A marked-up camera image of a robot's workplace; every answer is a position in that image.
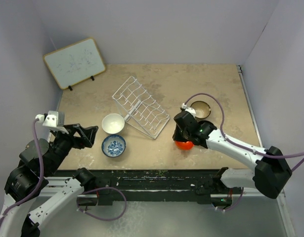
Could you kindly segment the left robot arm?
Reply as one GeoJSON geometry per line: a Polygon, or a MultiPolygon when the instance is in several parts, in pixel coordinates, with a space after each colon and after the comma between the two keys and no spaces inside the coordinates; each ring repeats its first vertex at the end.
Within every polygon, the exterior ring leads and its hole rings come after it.
{"type": "Polygon", "coordinates": [[[38,139],[36,128],[32,128],[34,139],[19,155],[20,162],[11,171],[4,188],[0,237],[38,237],[43,222],[59,211],[60,206],[82,192],[89,194],[95,189],[95,176],[86,168],[79,168],[61,191],[37,212],[29,212],[41,190],[49,184],[47,177],[55,174],[72,149],[91,148],[98,131],[98,126],[83,128],[79,124],[64,128],[66,133],[52,132],[55,136],[52,142],[38,139]]]}

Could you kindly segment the orange bowl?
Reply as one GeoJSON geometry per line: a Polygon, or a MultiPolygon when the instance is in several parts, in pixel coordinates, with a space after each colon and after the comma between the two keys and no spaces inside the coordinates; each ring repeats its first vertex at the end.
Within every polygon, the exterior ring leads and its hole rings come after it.
{"type": "Polygon", "coordinates": [[[175,141],[176,146],[183,150],[183,151],[189,151],[194,147],[194,144],[190,141],[187,142],[179,142],[179,141],[175,141]]]}

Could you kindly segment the white wire dish rack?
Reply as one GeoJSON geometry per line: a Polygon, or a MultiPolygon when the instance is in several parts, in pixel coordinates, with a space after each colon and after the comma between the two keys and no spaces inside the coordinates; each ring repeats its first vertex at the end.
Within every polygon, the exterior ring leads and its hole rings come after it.
{"type": "Polygon", "coordinates": [[[124,121],[150,138],[156,139],[170,115],[139,81],[129,77],[112,95],[124,121]]]}

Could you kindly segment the blue white patterned bowl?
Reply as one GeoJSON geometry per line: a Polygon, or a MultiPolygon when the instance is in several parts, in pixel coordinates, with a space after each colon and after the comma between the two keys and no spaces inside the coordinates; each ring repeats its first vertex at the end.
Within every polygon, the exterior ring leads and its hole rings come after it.
{"type": "Polygon", "coordinates": [[[110,158],[119,157],[126,150],[126,141],[125,139],[117,134],[112,134],[107,136],[102,144],[101,150],[104,155],[110,158]]]}

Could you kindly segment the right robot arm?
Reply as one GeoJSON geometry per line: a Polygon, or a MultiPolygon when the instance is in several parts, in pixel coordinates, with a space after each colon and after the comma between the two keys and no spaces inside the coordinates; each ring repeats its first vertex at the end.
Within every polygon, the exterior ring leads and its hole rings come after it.
{"type": "Polygon", "coordinates": [[[213,123],[198,122],[188,111],[178,113],[174,121],[174,141],[191,142],[220,152],[246,166],[246,169],[221,168],[213,182],[218,193],[225,193],[230,188],[252,188],[276,199],[292,176],[281,151],[274,146],[264,149],[239,140],[232,141],[213,123]]]}

